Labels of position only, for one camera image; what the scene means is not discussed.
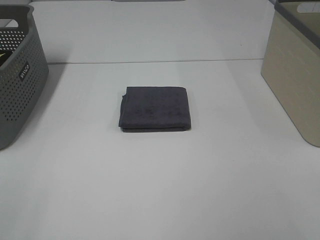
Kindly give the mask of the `dark grey towel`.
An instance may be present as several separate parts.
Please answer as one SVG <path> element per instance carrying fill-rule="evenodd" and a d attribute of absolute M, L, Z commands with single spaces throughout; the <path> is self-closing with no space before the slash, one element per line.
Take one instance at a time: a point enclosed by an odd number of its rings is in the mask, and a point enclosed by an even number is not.
<path fill-rule="evenodd" d="M 187 90 L 178 86 L 128 86 L 122 96 L 118 126 L 125 133 L 190 130 Z"/>

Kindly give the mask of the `beige plastic basket grey rim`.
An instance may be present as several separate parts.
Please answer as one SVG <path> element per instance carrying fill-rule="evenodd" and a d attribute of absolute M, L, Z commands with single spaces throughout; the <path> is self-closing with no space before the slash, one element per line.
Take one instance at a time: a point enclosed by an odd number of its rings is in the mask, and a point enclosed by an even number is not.
<path fill-rule="evenodd" d="M 301 137 L 320 145 L 320 2 L 277 0 L 261 75 Z"/>

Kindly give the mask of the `grey perforated plastic basket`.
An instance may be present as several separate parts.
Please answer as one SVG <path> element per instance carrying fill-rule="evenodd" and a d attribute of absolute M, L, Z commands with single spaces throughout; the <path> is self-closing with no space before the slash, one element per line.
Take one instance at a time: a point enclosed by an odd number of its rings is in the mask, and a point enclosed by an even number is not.
<path fill-rule="evenodd" d="M 1 27 L 0 148 L 10 146 L 32 113 L 49 75 L 48 63 L 30 5 L 2 4 L 0 18 L 17 22 Z"/>

